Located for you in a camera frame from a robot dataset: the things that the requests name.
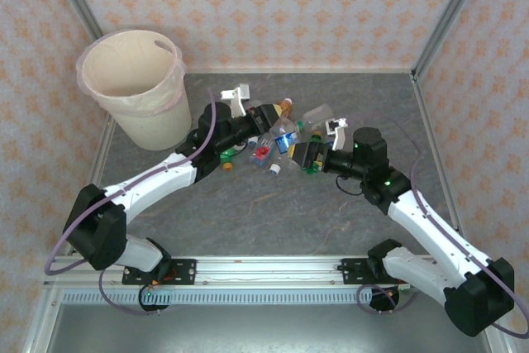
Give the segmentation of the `grey metal panel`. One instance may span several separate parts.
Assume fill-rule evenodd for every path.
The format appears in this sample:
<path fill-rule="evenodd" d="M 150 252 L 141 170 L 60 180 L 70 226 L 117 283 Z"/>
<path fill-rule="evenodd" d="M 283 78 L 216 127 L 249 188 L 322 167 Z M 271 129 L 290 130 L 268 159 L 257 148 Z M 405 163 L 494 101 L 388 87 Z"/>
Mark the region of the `grey metal panel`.
<path fill-rule="evenodd" d="M 136 317 L 107 305 L 62 305 L 30 353 L 498 353 L 460 333 L 428 298 L 388 316 L 355 305 L 183 306 Z"/>

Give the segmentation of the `clear water bottle blue label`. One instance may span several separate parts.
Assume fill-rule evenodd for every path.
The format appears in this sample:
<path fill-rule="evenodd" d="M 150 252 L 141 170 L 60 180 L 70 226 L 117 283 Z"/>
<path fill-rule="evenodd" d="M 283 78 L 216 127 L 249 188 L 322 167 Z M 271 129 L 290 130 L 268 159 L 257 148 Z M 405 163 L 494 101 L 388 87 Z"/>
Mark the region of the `clear water bottle blue label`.
<path fill-rule="evenodd" d="M 287 117 L 280 117 L 270 129 L 274 148 L 277 150 L 269 171 L 278 175 L 282 171 L 291 170 L 296 163 L 290 158 L 289 150 L 298 142 L 298 128 L 294 122 Z"/>

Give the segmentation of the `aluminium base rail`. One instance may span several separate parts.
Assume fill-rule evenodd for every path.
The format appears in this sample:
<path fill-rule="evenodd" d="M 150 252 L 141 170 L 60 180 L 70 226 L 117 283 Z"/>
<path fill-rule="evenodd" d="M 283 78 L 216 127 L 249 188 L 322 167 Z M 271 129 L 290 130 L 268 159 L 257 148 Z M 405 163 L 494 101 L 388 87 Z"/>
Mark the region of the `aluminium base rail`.
<path fill-rule="evenodd" d="M 344 285 L 337 270 L 344 256 L 353 255 L 284 255 L 284 256 L 197 256 L 193 274 L 196 289 L 317 289 Z M 132 289 L 123 285 L 124 266 L 105 270 L 103 286 L 108 289 Z M 89 264 L 55 276 L 45 275 L 47 288 L 96 288 L 100 272 Z"/>

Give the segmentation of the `clear bottle green label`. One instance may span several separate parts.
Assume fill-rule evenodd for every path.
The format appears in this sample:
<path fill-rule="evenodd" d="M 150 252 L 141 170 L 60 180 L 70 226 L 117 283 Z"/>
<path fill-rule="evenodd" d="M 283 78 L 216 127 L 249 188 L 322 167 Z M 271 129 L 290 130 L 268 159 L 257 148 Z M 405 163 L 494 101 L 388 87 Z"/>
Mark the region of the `clear bottle green label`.
<path fill-rule="evenodd" d="M 332 119 L 334 112 L 331 107 L 327 104 L 322 104 L 305 112 L 296 122 L 295 126 L 300 132 L 312 131 L 317 126 L 321 125 L 325 121 Z"/>

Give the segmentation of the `aluminium frame bar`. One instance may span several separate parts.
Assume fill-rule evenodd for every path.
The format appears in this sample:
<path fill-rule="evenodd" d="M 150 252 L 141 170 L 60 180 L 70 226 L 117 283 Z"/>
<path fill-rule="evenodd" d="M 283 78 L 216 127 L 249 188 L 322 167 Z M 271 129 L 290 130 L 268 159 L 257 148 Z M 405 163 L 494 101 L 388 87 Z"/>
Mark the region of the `aluminium frame bar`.
<path fill-rule="evenodd" d="M 411 74 L 411 69 L 194 69 L 188 74 Z"/>
<path fill-rule="evenodd" d="M 446 206 L 450 214 L 451 224 L 458 232 L 461 232 L 460 219 L 459 219 L 459 214 L 457 211 L 457 206 L 454 201 L 454 196 L 450 190 L 449 180 L 447 178 L 444 166 L 441 161 L 441 153 L 439 151 L 439 147 L 436 142 L 433 125 L 431 123 L 431 120 L 427 112 L 426 102 L 422 95 L 418 77 L 414 73 L 410 73 L 410 80 L 413 86 L 413 90 L 414 90 L 415 97 L 416 97 L 416 100 L 419 106 L 420 113 L 422 115 L 422 121 L 426 129 L 427 138 L 429 140 L 429 145 L 431 147 L 431 153 L 433 156 L 433 160 L 436 164 L 436 170 L 440 177 L 441 187 L 442 187 L 443 194 L 446 200 Z"/>

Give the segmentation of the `translucent pink bin liner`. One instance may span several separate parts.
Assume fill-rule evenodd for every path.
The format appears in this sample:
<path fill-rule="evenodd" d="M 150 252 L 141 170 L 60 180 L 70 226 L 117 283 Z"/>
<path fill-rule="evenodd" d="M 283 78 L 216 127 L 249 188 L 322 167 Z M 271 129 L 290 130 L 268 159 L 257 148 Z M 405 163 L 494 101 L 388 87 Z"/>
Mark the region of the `translucent pink bin liner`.
<path fill-rule="evenodd" d="M 112 115 L 153 117 L 183 99 L 186 65 L 171 39 L 125 29 L 102 36 L 76 62 L 79 89 Z"/>

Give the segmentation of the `Fiji water bottle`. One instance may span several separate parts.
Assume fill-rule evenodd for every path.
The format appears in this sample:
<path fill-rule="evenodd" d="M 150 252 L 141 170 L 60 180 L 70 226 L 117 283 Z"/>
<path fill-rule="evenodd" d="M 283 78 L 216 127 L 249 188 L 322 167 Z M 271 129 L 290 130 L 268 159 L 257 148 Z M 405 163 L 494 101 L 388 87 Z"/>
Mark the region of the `Fiji water bottle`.
<path fill-rule="evenodd" d="M 275 149 L 273 140 L 263 138 L 254 148 L 250 156 L 250 162 L 258 167 L 265 167 L 272 159 Z"/>

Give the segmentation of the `cream ribbed plastic bin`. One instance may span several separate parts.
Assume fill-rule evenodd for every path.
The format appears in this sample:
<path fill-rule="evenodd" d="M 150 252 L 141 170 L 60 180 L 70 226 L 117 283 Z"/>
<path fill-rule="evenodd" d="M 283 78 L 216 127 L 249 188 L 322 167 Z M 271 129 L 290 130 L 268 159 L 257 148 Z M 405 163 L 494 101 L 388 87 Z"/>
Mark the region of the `cream ribbed plastic bin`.
<path fill-rule="evenodd" d="M 185 87 L 182 100 L 153 117 L 129 117 L 108 113 L 132 141 L 145 150 L 166 150 L 176 145 L 188 134 L 192 124 Z"/>

